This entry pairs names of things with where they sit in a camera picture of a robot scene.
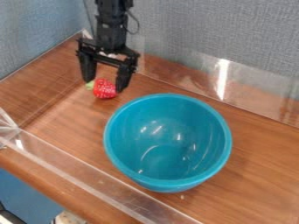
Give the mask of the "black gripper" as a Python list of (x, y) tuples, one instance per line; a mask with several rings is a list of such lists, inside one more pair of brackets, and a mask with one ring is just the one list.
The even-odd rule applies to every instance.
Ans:
[(133, 74), (137, 71), (141, 54), (127, 47), (127, 14), (118, 16), (99, 15), (97, 45), (87, 45), (79, 38), (81, 71), (83, 80), (91, 82), (97, 77), (98, 63), (111, 65), (118, 68), (117, 91), (119, 93), (129, 87)]

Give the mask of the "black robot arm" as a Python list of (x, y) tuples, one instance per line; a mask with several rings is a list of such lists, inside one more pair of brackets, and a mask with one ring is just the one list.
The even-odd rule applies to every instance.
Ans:
[(97, 78), (98, 63), (118, 68), (117, 91), (119, 93), (130, 85), (137, 72), (139, 52), (127, 47), (127, 29), (130, 9), (134, 0), (95, 0), (98, 6), (98, 29), (94, 39), (79, 38), (79, 65), (86, 82)]

